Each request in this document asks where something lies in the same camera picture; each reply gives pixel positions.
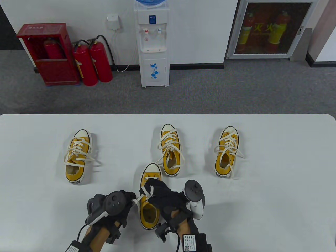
shoe insole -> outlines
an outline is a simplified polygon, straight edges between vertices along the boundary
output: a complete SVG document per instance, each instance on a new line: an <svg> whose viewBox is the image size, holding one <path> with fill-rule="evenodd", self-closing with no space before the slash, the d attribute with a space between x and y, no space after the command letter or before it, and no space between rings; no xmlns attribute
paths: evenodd
<svg viewBox="0 0 336 252"><path fill-rule="evenodd" d="M169 160L168 160L168 168L171 168L177 164L177 160L175 154L172 151L169 151Z"/></svg>
<svg viewBox="0 0 336 252"><path fill-rule="evenodd" d="M67 165L67 166L66 166L66 170L67 170L67 173L68 173L68 174L75 175L75 174L78 172L79 167L77 167L77 166Z"/></svg>
<svg viewBox="0 0 336 252"><path fill-rule="evenodd" d="M143 218L148 223L153 223L156 219L156 209L151 204L147 204L142 209Z"/></svg>
<svg viewBox="0 0 336 252"><path fill-rule="evenodd" d="M224 154L224 156L222 157L222 160L220 161L220 167L221 168L226 168L227 165L230 163L230 158L227 154Z"/></svg>

gray carpet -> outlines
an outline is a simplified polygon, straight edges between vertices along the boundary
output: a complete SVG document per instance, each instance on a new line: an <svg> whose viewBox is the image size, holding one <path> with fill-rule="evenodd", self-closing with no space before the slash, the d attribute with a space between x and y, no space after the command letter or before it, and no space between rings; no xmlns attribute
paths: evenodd
<svg viewBox="0 0 336 252"><path fill-rule="evenodd" d="M0 51L0 114L249 114L336 116L336 68L285 59L226 60L223 70L174 70L144 89L140 72L109 84L46 87L24 51Z"/></svg>

shoe sole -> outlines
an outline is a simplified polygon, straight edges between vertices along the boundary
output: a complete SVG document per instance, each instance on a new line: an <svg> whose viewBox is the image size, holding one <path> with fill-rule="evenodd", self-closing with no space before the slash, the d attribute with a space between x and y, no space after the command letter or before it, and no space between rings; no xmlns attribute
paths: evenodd
<svg viewBox="0 0 336 252"><path fill-rule="evenodd" d="M158 169L159 169L159 171L160 171L160 175L161 175L161 181L162 181L162 171L161 171L161 169L160 169L160 165L158 165L157 163L150 163L150 164L148 164L148 165L143 169L143 172L142 172L142 174L141 174L141 177L140 177L140 183L139 183L139 188L140 188L140 189L141 189L141 182L142 182L143 174L145 173L145 170L147 169L147 167L150 166L151 164L155 164L155 165L158 167ZM146 230L153 230L154 228L156 228L156 226L153 227L153 228L147 228L147 227L145 227L145 226L142 224L142 222L141 222L141 212L139 213L139 218L140 218L141 226L142 226L144 229L146 229Z"/></svg>
<svg viewBox="0 0 336 252"><path fill-rule="evenodd" d="M220 134L220 137L219 137L219 139L221 139L222 138L222 135L223 135L223 133L224 133L224 131L228 128L228 127L230 127L230 126L227 126L223 131L222 131L222 133ZM234 127L234 126L231 126L231 127L233 127L236 131L237 131L237 136L238 136L238 140L239 140L239 133L238 133L238 130ZM232 169L233 169L233 167L235 166L235 162L236 162L236 157L235 157L235 159L233 160L233 164L232 164ZM226 174L226 175L221 175L221 174L219 174L218 172L217 172L217 170L216 170L216 163L215 163L215 173L216 173L216 175L218 176L218 177L220 177L220 178L227 178L227 177L230 177L231 176L231 173L232 173L232 169L230 170L230 172L228 173L228 174Z"/></svg>
<svg viewBox="0 0 336 252"><path fill-rule="evenodd" d="M90 144L91 144L91 146L93 146L91 133L90 133L89 131L87 131L87 130L85 130L85 131L86 131L87 134L89 135L89 139L90 139ZM88 154L90 154L91 152L92 152L92 148L89 146ZM67 181L68 181L70 184L79 184L79 183L84 179L84 174L85 174L85 164L84 164L83 175L82 175L78 180L76 180L76 181L70 181L70 180L68 180L68 178L67 178Z"/></svg>
<svg viewBox="0 0 336 252"><path fill-rule="evenodd" d="M160 138L159 138L159 139L162 138L162 130L163 130L163 128L164 128L166 125L170 125L170 126L172 126L172 127L174 128L174 126L171 125L171 124L165 124L165 125L162 127L162 129L161 129L161 132L160 132ZM180 169L178 170L178 172L177 172L176 174L174 174L174 175L168 174L168 173L166 172L166 170L165 170L165 167L163 167L162 169L163 169L164 173L165 173L167 176L169 176L169 177L176 177L176 176L180 173L181 165L180 165Z"/></svg>

sneaker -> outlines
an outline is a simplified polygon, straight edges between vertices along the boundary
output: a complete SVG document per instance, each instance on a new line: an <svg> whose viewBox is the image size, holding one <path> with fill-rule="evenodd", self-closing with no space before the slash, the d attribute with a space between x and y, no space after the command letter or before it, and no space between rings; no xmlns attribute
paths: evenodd
<svg viewBox="0 0 336 252"><path fill-rule="evenodd" d="M233 178L236 153L239 152L243 157L242 153L238 150L238 146L239 135L237 130L233 126L226 127L220 135L219 145L215 148L215 152L217 153L215 172L218 176Z"/></svg>
<svg viewBox="0 0 336 252"><path fill-rule="evenodd" d="M177 131L170 124L166 124L161 130L158 149L162 150L163 156L158 161L163 159L165 174L171 177L179 174L182 165L181 160L184 162L184 156L182 155L182 146Z"/></svg>
<svg viewBox="0 0 336 252"><path fill-rule="evenodd" d="M160 217L159 210L148 202L148 199L153 195L153 187L151 186L150 192L147 192L144 187L150 178L159 179L160 181L162 179L160 167L156 163L151 163L144 169L140 180L140 188L145 194L133 200L138 205L141 225L147 230L154 229L159 223Z"/></svg>
<svg viewBox="0 0 336 252"><path fill-rule="evenodd" d="M84 178L87 161L93 161L89 153L92 151L90 132L81 129L71 139L67 153L64 156L65 175L70 183L78 184Z"/></svg>

white power cord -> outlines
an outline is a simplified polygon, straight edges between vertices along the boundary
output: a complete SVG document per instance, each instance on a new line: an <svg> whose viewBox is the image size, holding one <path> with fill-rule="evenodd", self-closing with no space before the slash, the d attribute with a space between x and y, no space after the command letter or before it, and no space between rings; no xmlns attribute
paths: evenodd
<svg viewBox="0 0 336 252"><path fill-rule="evenodd" d="M115 47L114 47L114 43L117 42L117 35L118 35L118 30L116 30L116 31L114 32L114 35L113 35L113 37L112 37L112 50L114 51L114 54L115 54L115 56L116 56L116 57L115 57L115 58L116 58L115 63L116 63L116 66L117 66L117 72L118 72L118 73L123 73L123 72L125 72L125 71L128 69L128 67L129 67L131 64L129 64L123 71L119 71L119 70L118 70L119 55L118 55L117 50L114 49L114 48L115 48ZM135 57L135 55L136 55L137 46L138 46L138 41L136 41L136 43L135 43L135 49L134 49L134 52L133 52L133 55L132 55L132 58L131 58L131 62L133 62L134 57Z"/></svg>

